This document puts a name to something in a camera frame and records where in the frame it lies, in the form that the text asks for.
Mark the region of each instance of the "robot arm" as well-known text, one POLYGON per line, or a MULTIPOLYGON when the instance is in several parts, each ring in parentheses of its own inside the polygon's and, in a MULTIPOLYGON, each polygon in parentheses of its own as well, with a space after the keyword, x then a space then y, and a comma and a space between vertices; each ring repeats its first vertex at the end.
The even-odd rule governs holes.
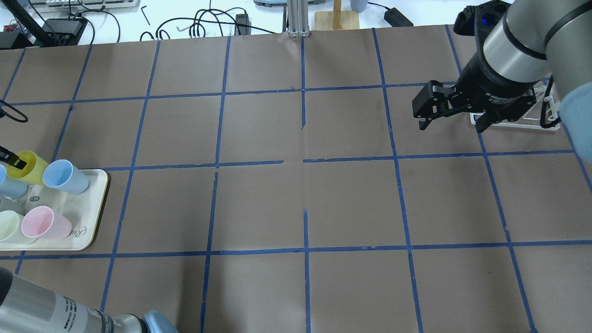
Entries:
POLYGON ((533 85, 552 72, 562 121, 578 154, 592 162, 592 0, 490 1, 474 11, 468 34, 478 50, 454 86, 430 81, 415 97, 420 129, 460 112, 485 112, 478 132, 516 121, 536 102, 533 85))

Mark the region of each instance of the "white tray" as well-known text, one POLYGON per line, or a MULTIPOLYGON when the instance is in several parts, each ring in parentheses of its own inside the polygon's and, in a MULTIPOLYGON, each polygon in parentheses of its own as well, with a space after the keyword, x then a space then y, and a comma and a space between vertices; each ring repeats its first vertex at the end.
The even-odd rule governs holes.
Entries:
POLYGON ((58 241, 38 239, 31 244, 0 242, 0 251, 78 251, 91 244, 99 222, 109 176, 103 170, 82 170, 89 185, 82 194, 71 194, 39 185, 29 185, 27 193, 13 200, 25 207, 25 212, 38 206, 48 206, 72 222, 72 232, 58 241))

